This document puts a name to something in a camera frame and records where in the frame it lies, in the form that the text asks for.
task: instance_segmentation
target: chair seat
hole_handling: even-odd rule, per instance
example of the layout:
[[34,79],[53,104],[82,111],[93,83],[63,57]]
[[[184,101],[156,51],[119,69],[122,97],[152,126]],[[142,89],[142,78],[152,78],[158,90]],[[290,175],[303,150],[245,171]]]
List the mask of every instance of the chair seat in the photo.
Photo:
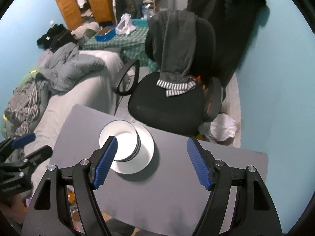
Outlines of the chair seat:
[[179,96],[167,97],[166,90],[156,85],[160,73],[145,76],[131,94],[129,113],[150,127],[175,134],[193,136],[203,119],[205,98],[197,86]]

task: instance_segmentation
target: chair backrest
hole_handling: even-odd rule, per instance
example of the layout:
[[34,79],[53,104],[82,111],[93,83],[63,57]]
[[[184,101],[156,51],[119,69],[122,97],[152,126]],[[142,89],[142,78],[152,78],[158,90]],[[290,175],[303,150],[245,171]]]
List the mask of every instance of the chair backrest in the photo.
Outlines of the chair backrest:
[[[193,76],[201,76],[203,82],[211,76],[211,66],[215,56],[215,31],[210,22],[205,19],[197,18],[196,20],[196,49],[193,64],[190,74]],[[153,42],[150,30],[145,39],[145,52],[152,60],[153,57]]]

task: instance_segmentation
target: black clamp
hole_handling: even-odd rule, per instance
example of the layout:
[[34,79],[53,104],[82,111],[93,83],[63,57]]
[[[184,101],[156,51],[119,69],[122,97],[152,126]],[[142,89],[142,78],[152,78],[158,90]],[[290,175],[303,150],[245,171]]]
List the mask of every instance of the black clamp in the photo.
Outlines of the black clamp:
[[[282,236],[275,206],[255,167],[229,167],[195,138],[188,139],[187,150],[200,183],[211,191],[193,236]],[[117,139],[111,136],[90,159],[69,168],[51,165],[32,198],[22,236],[84,235],[73,227],[67,185],[73,185],[85,235],[111,236],[93,190],[104,183],[116,151]],[[231,186],[237,186],[234,215],[230,230],[220,234]]]
[[50,146],[44,146],[21,162],[4,163],[15,149],[24,147],[35,140],[35,134],[29,133],[18,139],[5,139],[0,143],[0,201],[32,189],[31,176],[35,169],[52,156]]
[[110,236],[93,190],[104,183],[116,152],[117,139],[110,136],[101,149],[73,167],[51,165],[32,197],[22,235],[84,235],[74,229],[70,215],[67,185],[73,185],[85,235]]
[[[195,138],[188,140],[187,150],[200,183],[212,191],[193,236],[282,236],[276,208],[255,167],[229,167]],[[232,223],[220,234],[231,186],[237,186]]]

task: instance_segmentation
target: blue wall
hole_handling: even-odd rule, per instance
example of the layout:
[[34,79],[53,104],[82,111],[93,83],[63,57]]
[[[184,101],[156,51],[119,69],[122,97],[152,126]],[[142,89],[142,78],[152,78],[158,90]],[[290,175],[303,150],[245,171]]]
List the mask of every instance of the blue wall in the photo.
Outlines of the blue wall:
[[51,20],[65,25],[55,0],[15,0],[1,18],[0,114],[12,90],[42,54],[36,41],[47,32]]
[[291,0],[267,4],[237,72],[241,146],[269,155],[267,187],[287,232],[315,190],[315,35]]

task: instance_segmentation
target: metal screw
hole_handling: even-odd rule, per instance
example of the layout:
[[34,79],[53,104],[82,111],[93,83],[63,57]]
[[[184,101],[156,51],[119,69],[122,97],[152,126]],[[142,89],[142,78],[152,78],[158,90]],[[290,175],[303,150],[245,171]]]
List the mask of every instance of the metal screw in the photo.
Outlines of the metal screw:
[[56,169],[56,165],[50,165],[49,167],[48,167],[48,170],[49,171],[53,171],[53,170],[55,170]]
[[256,168],[254,166],[248,166],[248,170],[250,172],[255,172],[256,171]]
[[216,161],[215,161],[215,164],[216,164],[217,166],[223,166],[223,165],[224,165],[224,162],[223,162],[222,160],[216,160]]
[[81,165],[87,165],[87,164],[89,164],[89,160],[88,159],[83,159],[82,161],[80,161],[80,164]]

